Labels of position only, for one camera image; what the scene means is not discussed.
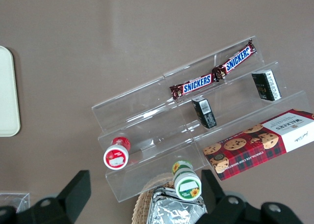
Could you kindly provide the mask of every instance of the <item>black product box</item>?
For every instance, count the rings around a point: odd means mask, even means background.
[[[275,101],[281,98],[274,74],[270,69],[253,72],[252,77],[261,99]]]
[[[212,128],[217,125],[214,114],[211,111],[209,102],[202,97],[196,97],[192,99],[193,106],[200,119],[202,125],[206,128]]]

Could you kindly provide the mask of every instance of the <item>white tray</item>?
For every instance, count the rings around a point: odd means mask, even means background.
[[[0,46],[0,137],[11,137],[20,130],[13,56]]]

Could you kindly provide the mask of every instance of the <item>silver foil package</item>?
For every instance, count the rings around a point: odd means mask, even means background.
[[[202,197],[184,201],[174,189],[158,188],[152,195],[146,224],[195,224],[205,213]]]

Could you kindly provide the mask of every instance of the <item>brown table surface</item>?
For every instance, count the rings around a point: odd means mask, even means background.
[[[91,107],[251,35],[312,105],[313,0],[0,0],[22,125],[0,138],[0,190],[30,192],[34,204],[89,169],[92,196],[77,223],[131,223],[136,197],[116,201]],[[313,223],[313,145],[221,185]]]

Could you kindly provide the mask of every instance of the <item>snickers bar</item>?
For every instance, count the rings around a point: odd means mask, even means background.
[[[199,78],[187,81],[183,84],[173,85],[170,87],[173,98],[176,100],[178,97],[186,95],[192,91],[198,90],[204,86],[213,83],[213,74],[203,75]]]
[[[177,99],[192,91],[201,89],[220,79],[225,79],[226,75],[235,69],[239,64],[244,62],[248,57],[256,52],[253,41],[250,39],[245,48],[238,51],[234,56],[228,59],[224,64],[213,68],[210,74],[203,75],[199,78],[189,80],[183,84],[173,85],[170,87],[173,99]]]
[[[253,45],[253,41],[250,39],[249,43],[243,49],[235,53],[233,57],[228,59],[224,64],[213,68],[212,73],[214,75],[215,81],[218,82],[221,79],[225,79],[227,74],[238,67],[255,52],[256,49]]]

